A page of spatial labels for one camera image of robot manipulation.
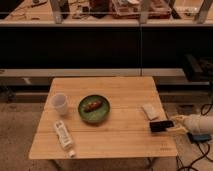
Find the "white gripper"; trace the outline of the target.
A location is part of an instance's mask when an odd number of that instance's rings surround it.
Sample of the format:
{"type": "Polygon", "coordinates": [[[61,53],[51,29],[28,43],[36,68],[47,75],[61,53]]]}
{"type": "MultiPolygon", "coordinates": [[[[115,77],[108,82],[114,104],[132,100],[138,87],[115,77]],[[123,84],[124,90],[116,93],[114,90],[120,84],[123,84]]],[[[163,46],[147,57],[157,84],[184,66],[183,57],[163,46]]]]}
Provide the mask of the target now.
{"type": "MultiPolygon", "coordinates": [[[[177,115],[172,116],[171,120],[177,121],[177,122],[183,122],[183,125],[185,128],[194,134],[201,134],[201,128],[200,128],[200,117],[198,115],[177,115]]],[[[186,134],[187,130],[184,127],[171,127],[166,128],[166,132],[171,135],[179,135],[179,134],[186,134]]]]}

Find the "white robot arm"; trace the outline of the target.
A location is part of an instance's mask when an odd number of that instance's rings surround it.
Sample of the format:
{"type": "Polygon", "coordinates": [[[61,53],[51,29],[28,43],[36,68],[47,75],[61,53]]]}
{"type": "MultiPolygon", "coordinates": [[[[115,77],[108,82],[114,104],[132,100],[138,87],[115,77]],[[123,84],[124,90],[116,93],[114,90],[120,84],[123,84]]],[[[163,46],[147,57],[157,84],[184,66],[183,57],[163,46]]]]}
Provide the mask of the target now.
{"type": "Polygon", "coordinates": [[[178,115],[172,116],[171,121],[174,126],[167,128],[167,131],[171,134],[213,134],[213,116],[178,115]]]}

